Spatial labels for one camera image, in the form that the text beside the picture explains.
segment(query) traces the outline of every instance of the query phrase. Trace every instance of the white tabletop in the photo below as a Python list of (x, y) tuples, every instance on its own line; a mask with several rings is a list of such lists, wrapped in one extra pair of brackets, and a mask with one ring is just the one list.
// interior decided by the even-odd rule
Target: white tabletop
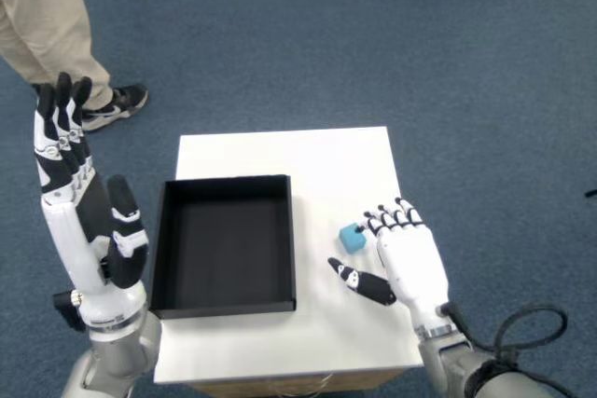
[(339, 230), (388, 203), (398, 181), (386, 128), (300, 130), (180, 139), (176, 179), (289, 174), (297, 310), (164, 320), (157, 383), (213, 382), (421, 364), (410, 317), (346, 288), (327, 263), (384, 276), (370, 241), (344, 252)]

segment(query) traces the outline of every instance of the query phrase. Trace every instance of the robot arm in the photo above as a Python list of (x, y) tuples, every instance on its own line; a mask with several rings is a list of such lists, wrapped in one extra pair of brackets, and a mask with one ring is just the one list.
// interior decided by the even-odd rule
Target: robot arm
[[(436, 391), (446, 398), (549, 398), (543, 382), (569, 397), (566, 388), (545, 377), (518, 368), (518, 350), (555, 340), (565, 331), (566, 315), (552, 306), (529, 307), (508, 318), (493, 346), (476, 341), (465, 327), (458, 309), (448, 299), (448, 280), (431, 230), (407, 201), (396, 206), (380, 205), (366, 212), (367, 220), (356, 230), (370, 231), (388, 280), (344, 266), (329, 258), (329, 264), (346, 285), (382, 305), (396, 300), (410, 311), (425, 369)], [(519, 317), (542, 310), (556, 312), (561, 328), (534, 342), (504, 346), (508, 327)]]
[(160, 322), (147, 312), (141, 274), (147, 235), (121, 176), (107, 195), (81, 127), (81, 106), (91, 81), (73, 86), (61, 74), (56, 87), (36, 87), (34, 150), (41, 207), (75, 290), (54, 296), (54, 306), (92, 349), (76, 363), (64, 397), (129, 396), (134, 381), (158, 357)]

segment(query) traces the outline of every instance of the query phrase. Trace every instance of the leg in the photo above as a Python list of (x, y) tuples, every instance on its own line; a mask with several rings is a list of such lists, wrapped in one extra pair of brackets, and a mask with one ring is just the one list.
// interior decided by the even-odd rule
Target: leg
[(0, 55), (30, 84), (51, 83), (48, 72), (22, 42), (0, 0)]
[[(89, 109), (99, 109), (112, 100), (108, 87), (109, 74), (91, 55), (90, 23), (83, 0), (2, 0), (4, 14), (12, 29), (37, 60), (15, 56), (15, 44), (10, 37), (0, 39), (2, 54), (27, 81), (37, 82), (40, 67), (45, 79), (53, 81), (59, 72), (74, 78), (86, 75), (93, 80), (93, 91), (86, 103)], [(16, 52), (24, 54), (23, 46)]]

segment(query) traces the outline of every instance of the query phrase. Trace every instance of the shoe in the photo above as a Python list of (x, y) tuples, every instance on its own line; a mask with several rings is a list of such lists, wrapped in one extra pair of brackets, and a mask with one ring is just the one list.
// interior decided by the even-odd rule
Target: shoe
[(147, 88), (142, 84), (113, 89), (112, 101), (102, 109), (83, 109), (83, 130), (98, 130), (119, 118), (136, 114), (147, 101)]

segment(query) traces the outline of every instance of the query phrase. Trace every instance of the black tray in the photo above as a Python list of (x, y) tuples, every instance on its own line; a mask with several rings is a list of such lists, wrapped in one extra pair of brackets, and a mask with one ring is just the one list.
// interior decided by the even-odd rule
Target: black tray
[(296, 306), (289, 176), (165, 183), (149, 298), (158, 317)]

